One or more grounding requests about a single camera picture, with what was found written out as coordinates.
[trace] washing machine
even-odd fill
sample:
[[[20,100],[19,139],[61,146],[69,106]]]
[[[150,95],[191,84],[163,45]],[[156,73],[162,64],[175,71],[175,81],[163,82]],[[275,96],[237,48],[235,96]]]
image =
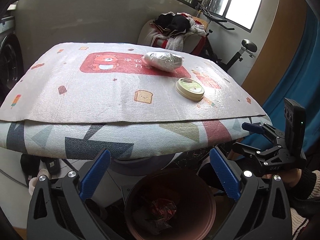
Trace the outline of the washing machine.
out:
[[[24,74],[21,48],[11,11],[0,21],[0,105]]]

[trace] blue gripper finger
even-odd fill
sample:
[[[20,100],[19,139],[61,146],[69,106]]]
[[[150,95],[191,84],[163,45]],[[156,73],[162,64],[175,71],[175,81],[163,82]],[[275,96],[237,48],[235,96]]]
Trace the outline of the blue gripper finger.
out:
[[[210,164],[217,174],[224,191],[229,198],[238,201],[240,198],[240,181],[227,163],[227,159],[216,148],[210,151]]]
[[[110,161],[110,152],[108,150],[104,150],[96,162],[91,166],[87,174],[80,182],[79,196],[82,201],[92,197],[103,175],[106,173],[110,165]]]
[[[264,128],[260,125],[244,122],[241,127],[251,133],[264,134]]]

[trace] red rectangle print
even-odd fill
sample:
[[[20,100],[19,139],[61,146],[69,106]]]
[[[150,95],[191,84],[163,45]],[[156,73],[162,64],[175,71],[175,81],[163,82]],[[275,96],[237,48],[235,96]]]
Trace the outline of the red rectangle print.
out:
[[[97,52],[87,56],[80,67],[84,73],[127,73],[154,76],[168,76],[175,78],[191,78],[182,66],[175,72],[165,72],[145,64],[140,54],[120,52]]]

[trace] exercise bike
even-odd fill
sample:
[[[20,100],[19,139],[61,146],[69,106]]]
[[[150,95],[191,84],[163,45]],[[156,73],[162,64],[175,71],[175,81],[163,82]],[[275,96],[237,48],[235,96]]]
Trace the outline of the exercise bike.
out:
[[[220,25],[225,30],[228,30],[228,31],[233,31],[234,30],[234,28],[228,28],[228,27],[226,27],[226,26],[224,26],[222,24],[222,23],[228,22],[227,20],[222,20],[222,19],[215,18],[205,7],[203,7],[202,4],[198,3],[196,9],[198,10],[198,15],[202,12],[204,14],[204,16],[207,17],[208,23],[213,21],[216,24]],[[210,33],[212,33],[212,30],[208,31],[208,33],[206,35],[206,41],[205,41],[204,47],[203,47],[202,51],[200,52],[199,56],[203,57],[203,58],[207,58],[207,59],[213,61],[220,68],[222,68],[225,72],[227,72],[232,67],[232,65],[235,62],[237,62],[237,60],[239,60],[240,62],[243,60],[242,54],[244,52],[248,53],[249,57],[251,57],[251,58],[255,58],[256,57],[253,53],[257,52],[257,50],[258,50],[257,46],[252,41],[244,39],[241,42],[242,46],[241,46],[240,50],[238,52],[236,52],[236,54],[234,54],[234,56],[229,60],[228,63],[226,63],[226,64],[223,63],[221,61],[221,59],[218,58],[218,56],[213,52],[211,44],[210,44],[210,42],[208,40],[208,35]]]

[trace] blue curtain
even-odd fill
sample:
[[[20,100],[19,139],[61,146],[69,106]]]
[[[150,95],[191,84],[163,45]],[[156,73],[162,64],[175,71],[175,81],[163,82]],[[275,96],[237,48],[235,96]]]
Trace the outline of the blue curtain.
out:
[[[297,52],[287,71],[262,108],[273,126],[284,131],[283,98],[297,101],[306,109],[303,150],[320,136],[320,23],[310,8]],[[266,150],[271,144],[262,135],[250,135],[242,143]]]

